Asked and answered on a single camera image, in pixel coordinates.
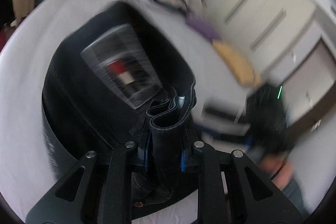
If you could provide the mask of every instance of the clothing tag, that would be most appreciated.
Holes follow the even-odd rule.
[[[177,97],[177,106],[179,109],[183,107],[184,104],[184,97]]]
[[[142,106],[162,89],[129,24],[108,30],[88,45],[81,56],[100,80],[133,109]]]

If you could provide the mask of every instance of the door handle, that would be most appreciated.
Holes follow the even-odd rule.
[[[287,11],[282,8],[277,16],[271,21],[271,23],[266,27],[266,29],[258,36],[258,38],[251,44],[250,49],[254,52],[265,39],[273,32],[276,27],[283,21],[286,17]]]
[[[232,8],[228,15],[224,18],[224,23],[228,24],[233,16],[239,11],[239,9],[247,2],[247,0],[239,0],[237,4]]]

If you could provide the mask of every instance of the white door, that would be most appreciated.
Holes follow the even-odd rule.
[[[263,72],[298,39],[316,9],[311,0],[224,0],[224,40]]]

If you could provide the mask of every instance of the black cable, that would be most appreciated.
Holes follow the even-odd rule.
[[[278,169],[278,171],[275,172],[275,174],[273,176],[271,176],[270,180],[274,180],[276,178],[276,176],[281,172],[281,170],[283,169],[283,167],[287,163],[288,156],[289,156],[289,152],[287,153],[285,159],[283,160],[283,163],[282,163],[281,167]]]

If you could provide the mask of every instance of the white bed sheet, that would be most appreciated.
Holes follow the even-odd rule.
[[[42,132],[41,94],[51,58],[60,42],[115,0],[46,0],[18,27],[0,54],[0,192],[24,221],[56,182]],[[196,76],[194,116],[211,98],[245,103],[246,91],[211,45],[165,9],[143,8],[174,43]],[[134,224],[190,224],[197,218],[197,191]]]

